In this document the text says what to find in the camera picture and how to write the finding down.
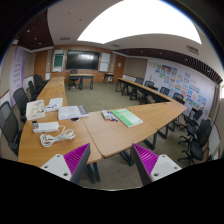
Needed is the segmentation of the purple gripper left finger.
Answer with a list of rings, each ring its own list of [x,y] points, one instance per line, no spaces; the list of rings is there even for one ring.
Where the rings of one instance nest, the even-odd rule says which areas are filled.
[[[65,180],[78,184],[89,156],[90,144],[85,144],[65,155],[54,155],[41,168]]]

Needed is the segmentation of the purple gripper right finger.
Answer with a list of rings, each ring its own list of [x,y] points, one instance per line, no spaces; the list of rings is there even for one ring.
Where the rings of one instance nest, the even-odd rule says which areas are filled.
[[[181,170],[166,154],[156,155],[142,146],[133,144],[131,155],[136,163],[143,185],[150,184]]]

